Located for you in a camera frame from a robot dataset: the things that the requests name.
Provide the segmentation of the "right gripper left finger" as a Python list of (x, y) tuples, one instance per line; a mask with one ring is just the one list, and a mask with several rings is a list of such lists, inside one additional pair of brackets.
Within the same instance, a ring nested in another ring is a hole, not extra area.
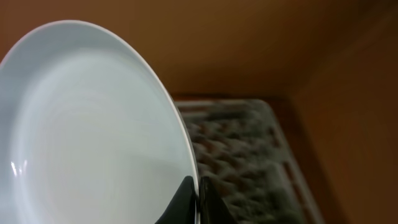
[(186, 176), (155, 224), (194, 224), (196, 214), (196, 193), (193, 177)]

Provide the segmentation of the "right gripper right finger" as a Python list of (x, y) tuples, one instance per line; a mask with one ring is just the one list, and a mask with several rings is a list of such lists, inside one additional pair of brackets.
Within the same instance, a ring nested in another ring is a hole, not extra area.
[(237, 224), (209, 177), (200, 179), (201, 224)]

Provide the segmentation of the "light blue plate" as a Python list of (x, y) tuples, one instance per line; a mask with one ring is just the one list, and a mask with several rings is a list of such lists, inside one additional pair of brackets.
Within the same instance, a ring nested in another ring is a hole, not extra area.
[(116, 34), (51, 22), (3, 58), (2, 223), (155, 223), (187, 176), (179, 111)]

